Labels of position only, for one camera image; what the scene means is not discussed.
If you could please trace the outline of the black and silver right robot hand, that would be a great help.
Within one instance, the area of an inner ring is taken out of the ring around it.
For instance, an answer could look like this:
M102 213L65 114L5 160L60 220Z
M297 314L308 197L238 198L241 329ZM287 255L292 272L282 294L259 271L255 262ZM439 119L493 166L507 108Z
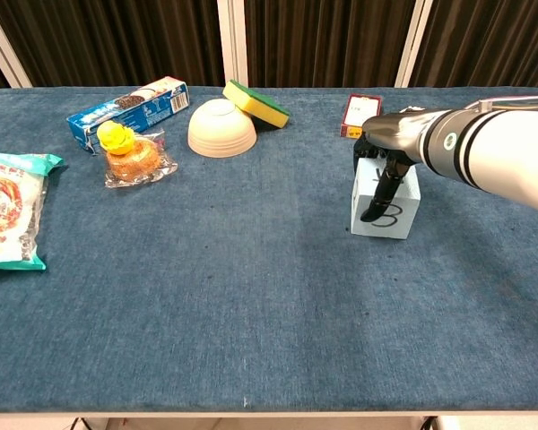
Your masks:
M353 166L357 167L361 159L379 156L386 165L369 207L360 215L361 221L372 223L385 214L409 168L422 162L422 131L445 113L442 109L406 109L373 116L363 123L361 135L353 145Z

